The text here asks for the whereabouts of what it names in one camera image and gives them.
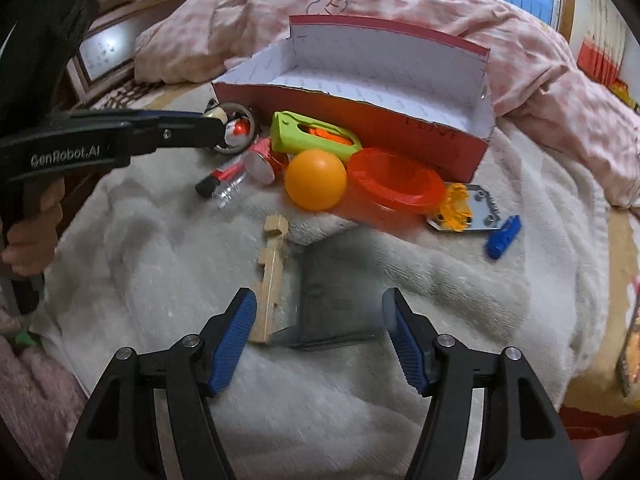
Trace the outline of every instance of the red can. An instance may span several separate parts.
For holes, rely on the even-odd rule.
[[[244,168],[255,180],[268,186],[284,173],[289,164],[286,153],[274,152],[269,137],[258,139],[244,154]]]

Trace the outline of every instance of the finger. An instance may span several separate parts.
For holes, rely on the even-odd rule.
[[[53,182],[40,198],[40,210],[46,211],[62,202],[65,197],[65,179],[59,178]]]
[[[37,262],[58,244],[58,234],[55,229],[42,234],[42,238],[33,244],[10,245],[2,252],[2,260],[12,266],[23,266]]]
[[[49,264],[53,261],[53,258],[56,255],[55,250],[50,250],[46,256],[39,259],[37,262],[31,262],[30,264],[24,266],[12,266],[13,271],[16,274],[19,274],[23,277],[35,276],[36,274],[40,274],[43,272]]]
[[[42,233],[55,228],[62,221],[62,206],[57,204],[33,218],[23,220],[11,226],[6,234],[9,244],[33,244],[36,243]]]

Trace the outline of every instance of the wooden stick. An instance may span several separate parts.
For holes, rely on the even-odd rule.
[[[274,332],[273,309],[280,302],[282,247],[288,232],[289,222],[284,216],[279,214],[267,216],[264,221],[267,242],[258,257],[258,264],[264,266],[264,277],[255,291],[258,312],[254,327],[249,334],[249,341],[253,343],[268,343]]]

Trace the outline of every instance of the orange plastic piece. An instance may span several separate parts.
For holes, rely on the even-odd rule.
[[[351,155],[347,172],[362,192],[389,209],[437,214],[447,195],[443,180],[434,170],[378,148],[364,148]]]
[[[455,232],[466,229],[468,221],[472,218],[471,209],[466,203],[469,192],[464,184],[449,184],[447,197],[440,206],[442,223]]]
[[[306,134],[311,134],[313,136],[321,137],[326,140],[332,140],[333,142],[340,142],[340,144],[344,144],[345,146],[353,146],[353,141],[351,139],[332,134],[324,128],[318,128],[317,126],[306,126],[306,124],[299,124],[298,127]]]
[[[307,150],[289,163],[284,187],[300,209],[325,211],[335,206],[347,187],[347,172],[340,159],[323,150]]]

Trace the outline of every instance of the green object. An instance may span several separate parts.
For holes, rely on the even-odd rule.
[[[29,332],[23,330],[14,339],[14,342],[23,346],[38,346],[38,343],[34,341]]]
[[[329,137],[339,136],[348,139],[352,144],[347,146],[307,133],[312,128],[324,130]],[[276,112],[273,115],[273,123],[271,123],[271,147],[276,152],[291,153],[292,155],[312,149],[323,150],[333,153],[346,164],[351,155],[362,149],[362,144],[358,137],[344,128],[293,112]]]

